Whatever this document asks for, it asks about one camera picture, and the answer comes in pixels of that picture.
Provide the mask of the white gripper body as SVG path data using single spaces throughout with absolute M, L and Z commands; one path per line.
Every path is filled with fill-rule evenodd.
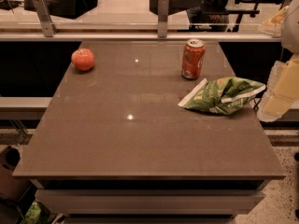
M 282 86 L 282 73 L 286 64 L 281 61 L 275 61 L 271 68 L 270 75 L 267 81 L 267 90 L 277 93 Z

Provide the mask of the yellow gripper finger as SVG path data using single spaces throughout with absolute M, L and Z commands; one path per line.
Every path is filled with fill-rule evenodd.
M 260 121 L 273 122 L 280 119 L 294 103 L 294 100 L 265 93 L 259 103 L 257 117 Z
M 282 66 L 274 93 L 294 101 L 299 99 L 299 59 L 289 60 Z

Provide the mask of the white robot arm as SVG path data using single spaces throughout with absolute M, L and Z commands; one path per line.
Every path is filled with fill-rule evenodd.
M 258 119 L 272 122 L 299 100 L 299 0 L 292 0 L 264 25 L 279 28 L 281 46 L 292 53 L 285 63 L 275 61 L 259 103 Z

